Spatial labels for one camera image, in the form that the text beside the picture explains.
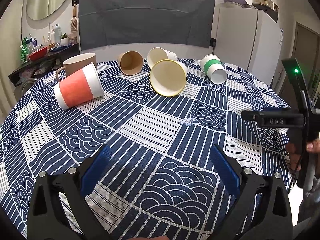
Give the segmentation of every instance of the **gray backdrop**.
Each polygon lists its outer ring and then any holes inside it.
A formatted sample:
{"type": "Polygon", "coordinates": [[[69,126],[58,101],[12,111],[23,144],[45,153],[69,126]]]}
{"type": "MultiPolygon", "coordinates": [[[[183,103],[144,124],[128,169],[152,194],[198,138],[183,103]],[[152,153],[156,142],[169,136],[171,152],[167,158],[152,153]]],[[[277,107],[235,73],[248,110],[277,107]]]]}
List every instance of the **gray backdrop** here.
{"type": "Polygon", "coordinates": [[[215,0],[79,0],[81,49],[174,43],[208,48],[215,0]]]}

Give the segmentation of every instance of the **white refrigerator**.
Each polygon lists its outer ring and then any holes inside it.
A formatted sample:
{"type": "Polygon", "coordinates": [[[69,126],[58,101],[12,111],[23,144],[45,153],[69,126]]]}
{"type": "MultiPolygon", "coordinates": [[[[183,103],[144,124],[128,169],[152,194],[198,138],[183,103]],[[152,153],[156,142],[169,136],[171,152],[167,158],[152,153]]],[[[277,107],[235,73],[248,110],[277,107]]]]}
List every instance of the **white refrigerator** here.
{"type": "Polygon", "coordinates": [[[220,8],[214,54],[270,85],[282,38],[283,30],[262,10],[220,8]]]}

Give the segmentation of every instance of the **potted plant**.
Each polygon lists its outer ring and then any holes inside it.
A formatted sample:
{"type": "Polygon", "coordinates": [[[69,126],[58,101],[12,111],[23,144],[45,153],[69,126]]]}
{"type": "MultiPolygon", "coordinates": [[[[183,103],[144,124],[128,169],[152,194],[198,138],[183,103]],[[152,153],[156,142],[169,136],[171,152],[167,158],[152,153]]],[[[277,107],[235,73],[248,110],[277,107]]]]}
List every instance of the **potted plant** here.
{"type": "Polygon", "coordinates": [[[69,45],[69,36],[65,33],[61,36],[61,46],[68,46],[69,45]]]}

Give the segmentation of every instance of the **silver screw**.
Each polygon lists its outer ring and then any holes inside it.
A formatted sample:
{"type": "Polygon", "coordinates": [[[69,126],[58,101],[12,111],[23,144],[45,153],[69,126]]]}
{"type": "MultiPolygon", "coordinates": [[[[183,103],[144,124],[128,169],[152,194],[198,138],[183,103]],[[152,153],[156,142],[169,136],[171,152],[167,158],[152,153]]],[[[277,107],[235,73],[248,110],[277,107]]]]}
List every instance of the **silver screw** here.
{"type": "Polygon", "coordinates": [[[68,173],[69,174],[74,174],[76,173],[77,169],[75,167],[71,167],[69,170],[68,170],[68,173]]]}
{"type": "Polygon", "coordinates": [[[43,178],[45,176],[45,171],[39,172],[39,177],[43,178]]]}
{"type": "Polygon", "coordinates": [[[245,168],[244,173],[250,175],[252,174],[252,170],[250,168],[245,168]]]}
{"type": "Polygon", "coordinates": [[[276,177],[277,179],[280,179],[280,178],[281,178],[281,174],[280,174],[279,172],[275,172],[275,177],[276,177]]]}

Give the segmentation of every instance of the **white floor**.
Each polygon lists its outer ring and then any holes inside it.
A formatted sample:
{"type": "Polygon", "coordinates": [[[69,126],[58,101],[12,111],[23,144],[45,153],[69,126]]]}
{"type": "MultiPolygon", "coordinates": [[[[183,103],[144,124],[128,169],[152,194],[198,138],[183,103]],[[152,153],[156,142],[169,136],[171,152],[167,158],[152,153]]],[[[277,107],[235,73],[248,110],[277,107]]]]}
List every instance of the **white floor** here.
{"type": "Polygon", "coordinates": [[[292,225],[295,226],[298,220],[299,206],[303,199],[302,188],[294,185],[291,192],[289,193],[289,201],[292,214],[292,225]]]}

